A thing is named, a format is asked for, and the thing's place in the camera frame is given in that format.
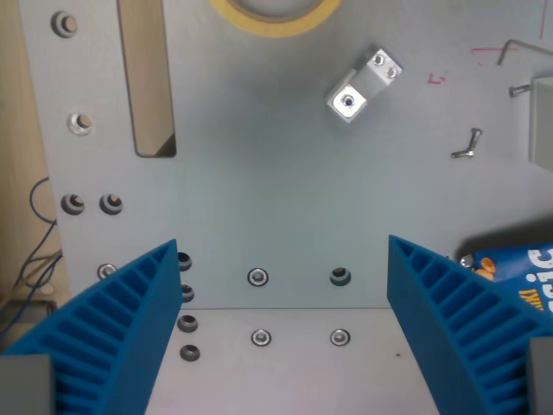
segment gray metal plate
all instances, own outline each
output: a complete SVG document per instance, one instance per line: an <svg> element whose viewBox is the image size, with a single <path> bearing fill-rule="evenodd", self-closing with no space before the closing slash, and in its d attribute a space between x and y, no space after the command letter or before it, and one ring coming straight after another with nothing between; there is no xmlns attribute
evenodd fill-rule
<svg viewBox="0 0 553 415"><path fill-rule="evenodd" d="M86 204L57 212L73 293L100 264L177 238L192 307L386 307L390 233L449 254L550 212L553 177L528 163L529 99L506 89L553 61L519 50L497 67L499 53L471 50L539 42L541 1L347 0L280 40L236 29L208 1L164 9L177 156L152 160L133 149L116 2L21 0L54 194ZM75 15L75 37L52 33L57 10ZM404 73L345 125L324 97L371 45ZM74 111L91 135L69 132ZM484 131L476 157L451 160L471 127ZM106 193L120 215L99 209ZM345 288L328 281L337 266L352 272ZM253 267L270 275L262 289L246 282Z"/></svg>
<svg viewBox="0 0 553 415"><path fill-rule="evenodd" d="M438 415L391 310L190 310L171 335L148 415ZM251 343L255 329L272 342ZM352 340L329 341L335 329ZM200 358L179 356L186 344Z"/></svg>

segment red marking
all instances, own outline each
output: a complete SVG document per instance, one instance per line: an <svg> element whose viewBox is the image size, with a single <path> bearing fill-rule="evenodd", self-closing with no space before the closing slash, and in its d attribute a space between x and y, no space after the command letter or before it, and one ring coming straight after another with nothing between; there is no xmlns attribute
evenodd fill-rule
<svg viewBox="0 0 553 415"><path fill-rule="evenodd" d="M543 33L545 32L545 17L547 16L547 3L549 0L543 0L543 12L542 12L542 27L539 30L539 38L543 39Z"/></svg>
<svg viewBox="0 0 553 415"><path fill-rule="evenodd" d="M436 84L436 85L440 85L441 82L437 81L437 80L434 80L434 75L432 73L430 73L430 77L429 77L429 84Z"/></svg>
<svg viewBox="0 0 553 415"><path fill-rule="evenodd" d="M429 84L440 85L444 80L446 80L446 79L443 76L440 77L440 80L435 80L434 79L434 74L430 73Z"/></svg>

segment yellow tape roll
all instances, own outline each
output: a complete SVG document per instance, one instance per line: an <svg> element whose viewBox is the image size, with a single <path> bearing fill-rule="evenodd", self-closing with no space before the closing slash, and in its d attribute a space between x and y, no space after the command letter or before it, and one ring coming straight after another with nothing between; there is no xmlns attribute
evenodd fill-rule
<svg viewBox="0 0 553 415"><path fill-rule="evenodd" d="M281 22L264 20L237 7L233 0L211 0L211 4L226 20L239 28L265 37L291 37L314 29L328 19L341 0L321 0L305 15Z"/></svg>

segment blue wire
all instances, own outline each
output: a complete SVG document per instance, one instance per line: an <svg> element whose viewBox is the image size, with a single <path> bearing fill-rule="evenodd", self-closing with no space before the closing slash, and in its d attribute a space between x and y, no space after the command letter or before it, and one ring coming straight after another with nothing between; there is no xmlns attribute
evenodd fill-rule
<svg viewBox="0 0 553 415"><path fill-rule="evenodd" d="M3 339L6 333L10 331L10 329L14 326L14 324L16 324L17 320L19 320L19 318L22 316L25 309L27 309L27 307L29 306L29 303L31 302L31 298L35 294L35 291L39 287L41 287L42 279L46 277L46 274L48 274L49 271L52 271L55 268L56 264L60 259L61 259L61 255L56 257L56 259L54 259L54 261L52 261L52 263L46 267L46 270L44 270L41 276L36 280L36 284L33 285L33 288L30 291L29 295L27 296L27 299L25 300L25 303L23 304L23 306L17 311L16 315L11 319L10 324L8 324L8 326L4 330L0 331L0 341Z"/></svg>

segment blue snack package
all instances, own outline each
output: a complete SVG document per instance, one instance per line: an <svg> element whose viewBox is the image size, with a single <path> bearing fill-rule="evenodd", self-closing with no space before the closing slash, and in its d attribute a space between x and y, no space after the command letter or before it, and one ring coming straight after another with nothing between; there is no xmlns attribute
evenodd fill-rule
<svg viewBox="0 0 553 415"><path fill-rule="evenodd" d="M553 314L553 243L480 251L461 264Z"/></svg>

